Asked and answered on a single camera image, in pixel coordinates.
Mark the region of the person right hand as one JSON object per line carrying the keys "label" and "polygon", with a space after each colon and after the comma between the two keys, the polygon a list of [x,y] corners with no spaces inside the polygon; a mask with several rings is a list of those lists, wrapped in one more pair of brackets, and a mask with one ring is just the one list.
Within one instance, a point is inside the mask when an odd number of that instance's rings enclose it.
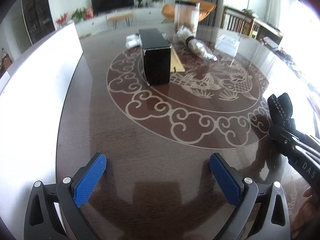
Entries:
{"label": "person right hand", "polygon": [[319,201],[313,200],[313,189],[308,187],[303,194],[306,198],[305,202],[300,207],[294,221],[291,224],[291,237],[296,239],[301,233],[301,227],[307,222],[310,222],[315,218],[319,212]]}

